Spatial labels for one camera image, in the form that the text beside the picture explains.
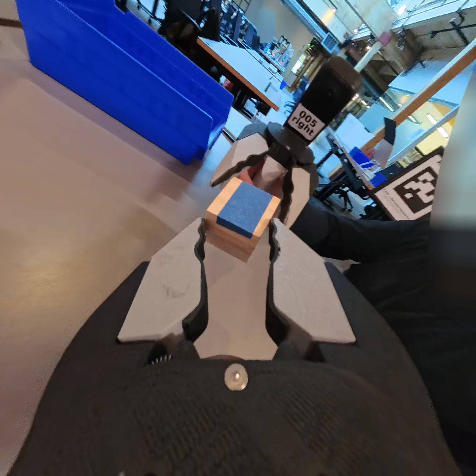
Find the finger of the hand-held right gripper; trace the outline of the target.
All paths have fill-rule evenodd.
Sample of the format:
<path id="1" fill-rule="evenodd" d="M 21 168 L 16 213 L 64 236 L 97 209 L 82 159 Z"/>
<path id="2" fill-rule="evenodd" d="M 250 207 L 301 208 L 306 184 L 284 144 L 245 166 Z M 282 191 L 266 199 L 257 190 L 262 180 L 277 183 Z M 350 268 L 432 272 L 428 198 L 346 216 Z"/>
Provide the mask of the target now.
<path id="1" fill-rule="evenodd" d="M 258 164 L 266 156 L 268 149 L 269 145 L 259 133 L 236 140 L 217 166 L 210 186 L 216 187 L 237 176 L 243 169 Z"/>
<path id="2" fill-rule="evenodd" d="M 290 228 L 312 195 L 311 174 L 304 168 L 292 168 L 283 179 L 278 219 Z"/>

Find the blue storage box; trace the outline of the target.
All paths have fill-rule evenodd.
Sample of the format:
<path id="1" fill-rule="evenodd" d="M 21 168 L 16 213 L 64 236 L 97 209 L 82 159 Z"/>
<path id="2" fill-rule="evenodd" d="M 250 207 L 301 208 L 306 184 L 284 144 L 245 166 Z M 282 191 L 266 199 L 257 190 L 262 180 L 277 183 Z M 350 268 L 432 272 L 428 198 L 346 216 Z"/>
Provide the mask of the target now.
<path id="1" fill-rule="evenodd" d="M 362 152 L 358 147 L 354 147 L 349 152 L 349 155 L 362 170 L 370 169 L 375 166 L 372 159 Z"/>

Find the long white desk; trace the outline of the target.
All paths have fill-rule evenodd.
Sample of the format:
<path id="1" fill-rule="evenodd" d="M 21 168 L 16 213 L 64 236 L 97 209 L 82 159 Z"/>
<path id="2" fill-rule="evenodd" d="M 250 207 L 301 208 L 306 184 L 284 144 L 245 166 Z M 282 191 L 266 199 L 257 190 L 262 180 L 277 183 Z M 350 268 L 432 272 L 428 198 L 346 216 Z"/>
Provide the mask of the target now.
<path id="1" fill-rule="evenodd" d="M 198 37 L 197 45 L 204 50 L 225 71 L 223 73 L 233 83 L 236 93 L 233 107 L 242 109 L 249 99 L 264 103 L 267 109 L 278 111 L 281 104 L 280 82 L 272 73 L 247 50 Z"/>

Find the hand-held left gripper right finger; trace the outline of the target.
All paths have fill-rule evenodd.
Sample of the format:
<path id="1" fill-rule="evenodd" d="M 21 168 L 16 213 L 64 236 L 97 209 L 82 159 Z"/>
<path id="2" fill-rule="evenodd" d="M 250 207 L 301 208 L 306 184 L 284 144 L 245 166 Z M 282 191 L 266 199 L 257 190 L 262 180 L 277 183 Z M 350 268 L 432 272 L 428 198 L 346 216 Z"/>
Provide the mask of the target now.
<path id="1" fill-rule="evenodd" d="M 301 357 L 315 344 L 355 344 L 327 262 L 279 220 L 268 229 L 265 325 L 274 344 L 290 344 Z"/>

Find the person's right hand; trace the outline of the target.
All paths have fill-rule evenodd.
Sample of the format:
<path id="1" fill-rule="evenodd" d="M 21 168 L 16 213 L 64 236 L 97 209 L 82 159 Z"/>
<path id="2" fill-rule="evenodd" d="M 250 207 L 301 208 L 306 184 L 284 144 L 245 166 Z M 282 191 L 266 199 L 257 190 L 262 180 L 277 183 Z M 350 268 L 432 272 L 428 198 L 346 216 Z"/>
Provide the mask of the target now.
<path id="1" fill-rule="evenodd" d="M 249 167 L 246 170 L 242 170 L 241 173 L 237 176 L 237 178 L 242 182 L 248 183 L 252 186 L 256 186 L 254 183 L 254 178 L 261 171 L 262 167 L 263 162 Z"/>

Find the wooden cube with blue tape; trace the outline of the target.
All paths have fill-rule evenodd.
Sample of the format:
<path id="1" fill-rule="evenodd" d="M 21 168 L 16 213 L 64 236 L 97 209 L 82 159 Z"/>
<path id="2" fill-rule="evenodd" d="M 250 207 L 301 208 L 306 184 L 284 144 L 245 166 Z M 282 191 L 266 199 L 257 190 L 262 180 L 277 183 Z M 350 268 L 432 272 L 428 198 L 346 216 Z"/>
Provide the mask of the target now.
<path id="1" fill-rule="evenodd" d="M 206 241 L 246 263 L 281 200 L 233 177 L 206 213 Z"/>

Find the black office chair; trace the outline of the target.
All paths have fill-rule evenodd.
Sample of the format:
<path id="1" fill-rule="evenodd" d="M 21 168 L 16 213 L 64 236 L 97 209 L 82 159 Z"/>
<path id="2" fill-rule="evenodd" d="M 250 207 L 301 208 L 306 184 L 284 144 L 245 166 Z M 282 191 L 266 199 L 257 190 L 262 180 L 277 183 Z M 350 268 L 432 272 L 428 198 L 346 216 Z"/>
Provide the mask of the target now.
<path id="1" fill-rule="evenodd" d="M 170 43 L 196 40 L 198 37 L 219 41 L 220 15 L 220 9 L 211 8 L 194 20 L 185 11 L 170 5 L 160 23 L 158 34 Z"/>

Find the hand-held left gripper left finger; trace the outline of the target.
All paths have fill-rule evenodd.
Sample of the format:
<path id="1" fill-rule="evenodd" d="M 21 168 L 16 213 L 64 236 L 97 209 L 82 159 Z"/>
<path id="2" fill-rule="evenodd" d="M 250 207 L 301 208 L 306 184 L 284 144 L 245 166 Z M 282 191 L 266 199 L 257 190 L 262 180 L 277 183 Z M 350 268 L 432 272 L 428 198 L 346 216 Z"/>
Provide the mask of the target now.
<path id="1" fill-rule="evenodd" d="M 150 260 L 118 333 L 122 343 L 181 336 L 195 342 L 208 325 L 205 219 L 197 218 Z"/>

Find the black white coded sign board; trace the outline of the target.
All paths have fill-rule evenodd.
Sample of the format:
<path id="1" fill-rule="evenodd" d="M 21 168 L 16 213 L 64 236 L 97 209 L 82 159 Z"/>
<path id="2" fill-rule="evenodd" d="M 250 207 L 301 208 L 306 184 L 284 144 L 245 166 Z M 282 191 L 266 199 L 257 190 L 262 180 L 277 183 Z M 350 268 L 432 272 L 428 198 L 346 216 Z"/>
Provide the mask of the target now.
<path id="1" fill-rule="evenodd" d="M 445 148 L 439 147 L 371 191 L 373 200 L 393 221 L 414 221 L 431 215 Z"/>

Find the blue plastic bin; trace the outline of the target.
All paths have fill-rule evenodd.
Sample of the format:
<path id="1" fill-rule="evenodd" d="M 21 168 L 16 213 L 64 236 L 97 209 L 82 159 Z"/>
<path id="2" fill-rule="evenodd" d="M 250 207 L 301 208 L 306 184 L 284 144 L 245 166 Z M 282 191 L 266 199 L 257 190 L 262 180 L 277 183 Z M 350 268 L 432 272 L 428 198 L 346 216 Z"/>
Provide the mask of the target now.
<path id="1" fill-rule="evenodd" d="M 184 164 L 202 159 L 233 96 L 115 1 L 19 0 L 30 62 Z"/>

